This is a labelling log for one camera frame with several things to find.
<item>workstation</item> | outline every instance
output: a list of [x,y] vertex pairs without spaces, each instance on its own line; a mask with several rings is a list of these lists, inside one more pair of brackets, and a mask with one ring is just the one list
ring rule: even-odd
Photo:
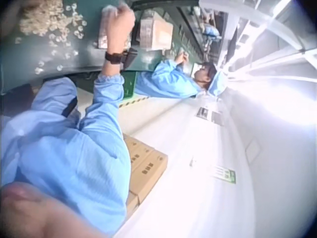
[[[201,64],[204,57],[205,42],[200,28],[202,16],[193,11],[198,1],[135,0],[127,3],[135,12],[136,24],[131,33],[130,48],[126,50],[130,60],[122,67],[124,99],[133,96],[137,72],[153,71],[162,59],[174,58],[180,51],[188,53],[189,62],[184,66],[184,72],[191,75],[194,64]],[[91,92],[93,79],[103,66],[106,52],[98,45],[102,9],[107,5],[118,5],[119,1],[95,0],[92,4],[83,0],[52,1],[52,5],[47,7],[52,8],[55,4],[61,4],[57,8],[59,12],[47,9],[42,9],[41,14],[32,9],[24,11],[19,24],[4,38],[1,49],[2,95],[19,86],[38,86],[43,79],[61,75],[72,75],[78,79],[79,88]],[[149,10],[173,26],[169,50],[140,47],[140,21],[144,12]],[[41,20],[45,17],[51,21],[46,25]]]

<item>stacked cardboard boxes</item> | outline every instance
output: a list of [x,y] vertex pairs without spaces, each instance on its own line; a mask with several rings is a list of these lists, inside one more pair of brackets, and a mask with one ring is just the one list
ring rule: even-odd
[[140,47],[146,51],[169,50],[172,44],[173,25],[157,12],[151,11],[141,19]]
[[131,179],[126,202],[127,217],[144,201],[167,167],[167,155],[153,147],[123,135],[131,159]]

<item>green table surface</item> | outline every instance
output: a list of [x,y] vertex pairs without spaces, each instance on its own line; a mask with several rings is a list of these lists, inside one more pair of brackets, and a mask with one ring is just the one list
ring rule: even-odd
[[[64,6],[71,5],[74,1],[64,0]],[[84,27],[83,39],[78,39],[73,32],[76,30],[71,24],[68,41],[71,42],[70,47],[65,47],[63,44],[58,44],[58,47],[49,46],[49,34],[45,36],[29,35],[25,36],[19,30],[19,26],[13,33],[7,37],[1,44],[1,92],[5,93],[8,90],[21,86],[26,83],[39,84],[42,79],[48,77],[61,76],[65,74],[97,71],[101,70],[104,62],[105,50],[98,49],[96,42],[98,40],[101,11],[108,4],[117,5],[117,0],[77,0],[77,12],[83,15],[83,20],[87,21],[87,26]],[[163,8],[155,8],[160,14],[164,15]],[[141,12],[136,12],[137,21],[140,20]],[[190,54],[190,63],[186,66],[192,68],[194,62],[199,61],[199,57],[195,52],[192,52],[186,38],[179,35],[179,22],[173,22],[172,17],[167,21],[173,23],[173,42],[175,51],[179,48],[186,49]],[[21,43],[16,44],[16,37],[21,37]],[[155,66],[162,60],[162,51],[148,51],[140,49],[139,46],[132,46],[138,50],[138,56],[129,66],[127,70],[135,71],[153,71]],[[52,50],[56,50],[55,56],[52,55]],[[73,51],[77,51],[77,56],[72,55]],[[65,59],[65,53],[70,53],[71,58]],[[44,70],[40,74],[35,73],[35,68],[39,67],[39,62],[43,61]],[[57,70],[57,66],[62,65],[62,71]]]

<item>fluorescent light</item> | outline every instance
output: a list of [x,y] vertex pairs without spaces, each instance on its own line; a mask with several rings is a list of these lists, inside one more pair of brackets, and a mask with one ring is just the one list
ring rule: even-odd
[[288,5],[291,0],[282,0],[280,1],[275,8],[273,9],[273,17],[275,18],[277,15],[283,11],[283,9]]
[[[288,3],[291,0],[281,0],[273,9],[273,19],[277,17],[281,13],[281,11],[288,5]],[[231,60],[225,65],[224,68],[229,68],[230,65],[232,65],[236,60],[246,57],[251,51],[249,50],[249,47],[257,40],[257,38],[260,36],[260,34],[265,31],[267,28],[267,24],[261,25],[259,28],[255,29],[254,33],[250,35],[249,39],[246,41],[242,47],[234,54],[234,56],[231,58]]]

